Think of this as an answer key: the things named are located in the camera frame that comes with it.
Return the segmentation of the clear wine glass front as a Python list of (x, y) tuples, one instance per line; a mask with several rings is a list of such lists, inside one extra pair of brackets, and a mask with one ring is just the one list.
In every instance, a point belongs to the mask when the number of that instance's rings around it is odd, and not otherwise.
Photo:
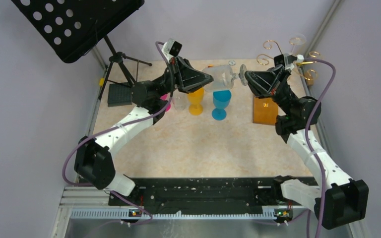
[(176, 111), (183, 111), (187, 107), (187, 97), (183, 95), (175, 96), (173, 105)]

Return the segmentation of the clear wine glass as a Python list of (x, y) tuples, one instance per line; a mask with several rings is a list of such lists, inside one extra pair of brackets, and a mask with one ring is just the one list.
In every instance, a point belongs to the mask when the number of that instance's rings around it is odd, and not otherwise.
[(295, 33), (289, 39), (289, 44), (291, 45), (290, 53), (292, 55), (300, 55), (305, 47), (307, 38), (302, 33)]
[(230, 90), (234, 86), (234, 81), (239, 79), (244, 86), (248, 85), (245, 77), (247, 67), (242, 64), (239, 73), (234, 73), (230, 65), (219, 65), (207, 67), (202, 72), (209, 74), (213, 77), (213, 81), (204, 86), (206, 92), (217, 92)]
[(175, 96), (173, 105), (176, 111), (183, 111), (187, 107), (187, 97), (183, 95)]

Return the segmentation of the yellow wine glass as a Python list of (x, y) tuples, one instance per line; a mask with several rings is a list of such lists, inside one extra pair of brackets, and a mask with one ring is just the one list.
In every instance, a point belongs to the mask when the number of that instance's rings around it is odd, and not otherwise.
[(189, 105), (189, 113), (194, 116), (198, 116), (203, 113), (203, 106), (201, 104), (204, 97), (204, 89), (200, 88), (193, 93), (187, 95)]

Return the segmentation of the pink wine glass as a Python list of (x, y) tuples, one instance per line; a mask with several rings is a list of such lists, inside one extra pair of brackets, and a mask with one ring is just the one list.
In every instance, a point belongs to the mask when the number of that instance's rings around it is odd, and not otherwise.
[[(163, 101), (169, 101), (169, 95), (165, 94), (165, 95), (161, 96), (160, 99)], [(168, 112), (170, 108), (171, 108), (171, 104), (168, 103), (165, 112)]]

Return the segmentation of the blue wine glass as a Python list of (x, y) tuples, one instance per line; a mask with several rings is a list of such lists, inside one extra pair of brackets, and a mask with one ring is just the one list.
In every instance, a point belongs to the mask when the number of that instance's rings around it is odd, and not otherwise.
[(226, 108), (231, 101), (232, 93), (230, 90), (213, 92), (214, 109), (211, 113), (215, 120), (224, 120), (227, 116)]

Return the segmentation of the clear wine glass back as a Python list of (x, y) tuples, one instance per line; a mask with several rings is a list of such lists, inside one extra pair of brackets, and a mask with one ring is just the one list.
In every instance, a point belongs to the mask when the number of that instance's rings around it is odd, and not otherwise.
[(291, 45), (290, 53), (292, 55), (300, 55), (305, 47), (307, 38), (302, 33), (295, 33), (289, 39), (289, 44)]

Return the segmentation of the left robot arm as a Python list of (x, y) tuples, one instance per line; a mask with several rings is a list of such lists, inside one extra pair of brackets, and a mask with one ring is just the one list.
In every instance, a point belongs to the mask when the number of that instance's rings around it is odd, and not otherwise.
[(161, 76), (132, 86), (135, 107), (127, 116), (109, 129), (80, 140), (75, 149), (74, 171), (96, 189), (115, 191), (127, 205), (135, 204), (139, 191), (132, 179), (116, 171), (114, 156), (164, 116), (169, 102), (161, 98), (163, 95), (172, 95), (175, 90), (193, 93), (213, 80), (211, 75), (194, 69), (187, 59), (172, 58)]

